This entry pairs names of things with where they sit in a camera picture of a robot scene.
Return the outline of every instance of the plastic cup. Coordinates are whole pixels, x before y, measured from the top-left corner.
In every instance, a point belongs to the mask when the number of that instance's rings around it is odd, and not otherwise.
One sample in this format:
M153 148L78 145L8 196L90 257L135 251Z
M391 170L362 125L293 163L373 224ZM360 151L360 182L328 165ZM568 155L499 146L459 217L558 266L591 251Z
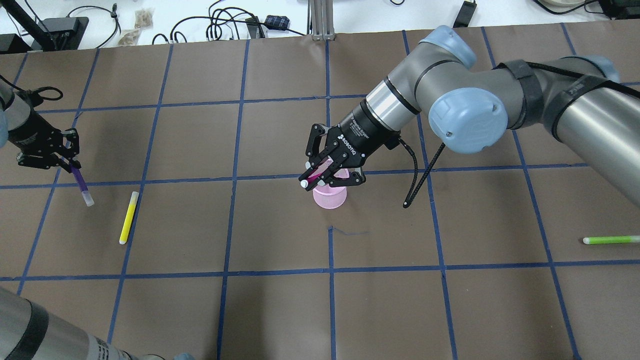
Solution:
M342 168L335 174L335 177L345 179L349 177L349 170ZM347 188L345 186L336 188L332 188L329 184L316 186L313 193L316 204L324 209L338 208L347 199Z

